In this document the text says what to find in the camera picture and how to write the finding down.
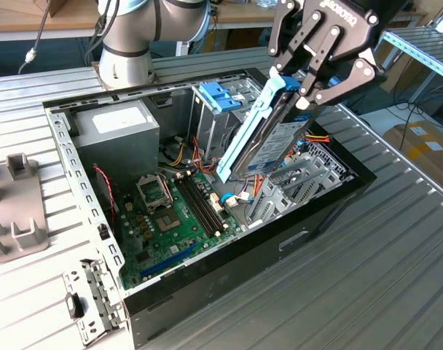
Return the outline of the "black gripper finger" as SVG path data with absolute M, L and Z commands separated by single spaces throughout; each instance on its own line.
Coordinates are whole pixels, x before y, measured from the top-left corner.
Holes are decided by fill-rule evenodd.
M 321 40 L 311 39 L 306 46 L 315 50 L 307 65 L 307 74 L 299 89 L 298 109 L 331 105 L 383 78 L 383 70 L 373 56 L 378 31 L 370 25 L 350 29 L 327 26 Z M 351 69 L 340 83 L 329 86 L 342 63 Z
M 304 45 L 322 22 L 311 1 L 278 1 L 268 44 L 279 73 L 295 73 L 312 56 Z

